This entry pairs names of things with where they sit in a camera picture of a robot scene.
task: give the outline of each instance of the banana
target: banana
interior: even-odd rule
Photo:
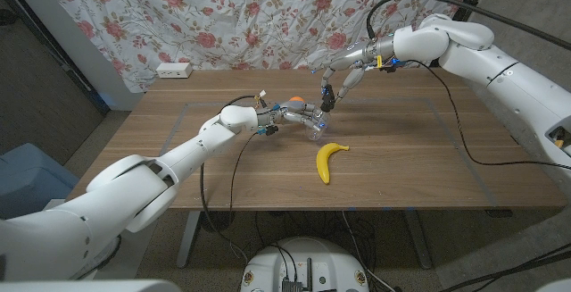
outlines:
[[[330,143],[322,146],[318,151],[317,164],[318,164],[318,174],[324,183],[329,184],[329,156],[338,150],[349,150],[348,146],[340,146],[336,143]]]

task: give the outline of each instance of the power strip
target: power strip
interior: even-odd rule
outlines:
[[[159,78],[188,78],[192,71],[190,63],[161,63],[157,68]]]

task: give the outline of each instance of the floral curtain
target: floral curtain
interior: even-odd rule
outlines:
[[[379,0],[58,0],[125,81],[146,91],[160,63],[195,70],[319,66],[367,36]],[[457,8],[426,0],[386,5],[374,18],[382,36]]]

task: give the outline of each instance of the wooden table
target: wooden table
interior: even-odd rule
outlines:
[[[528,159],[461,81],[445,71],[459,109],[468,148],[484,162]],[[331,79],[338,90],[347,72]],[[129,154],[156,156],[196,135],[222,104],[265,89],[268,102],[291,96],[320,104],[320,74],[308,71],[195,71],[189,79],[160,79],[125,120],[81,178],[69,198],[109,164]],[[240,104],[252,105],[252,101]],[[210,159],[205,187],[212,210],[229,208],[230,180],[249,134],[238,135],[225,154]],[[331,183],[315,167],[321,146],[351,148],[332,155]],[[326,210],[386,208],[560,207],[556,185],[533,165],[480,166],[461,146],[451,104],[442,85],[423,69],[368,71],[332,111],[318,142],[304,127],[280,126],[270,137],[255,136],[240,160],[234,184],[235,210]],[[181,186],[171,208],[202,210],[198,173]]]

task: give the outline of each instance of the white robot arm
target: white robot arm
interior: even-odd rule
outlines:
[[[369,66],[383,63],[384,68],[391,68],[409,60],[439,58],[445,70],[487,88],[521,117],[554,163],[571,165],[571,94],[502,52],[492,44],[493,38],[484,25],[434,14],[416,30],[408,26],[387,37],[350,45],[326,69],[321,82],[321,109],[332,110],[359,84]],[[334,96],[328,79],[334,71],[344,69],[352,71]]]
[[[276,124],[293,121],[320,135],[326,127],[319,124],[321,115],[301,101],[258,112],[230,105],[168,153],[134,154],[112,164],[93,178],[86,194],[47,211],[0,220],[0,281],[74,277],[124,229],[137,232],[156,220],[180,184],[242,130],[269,135]]]

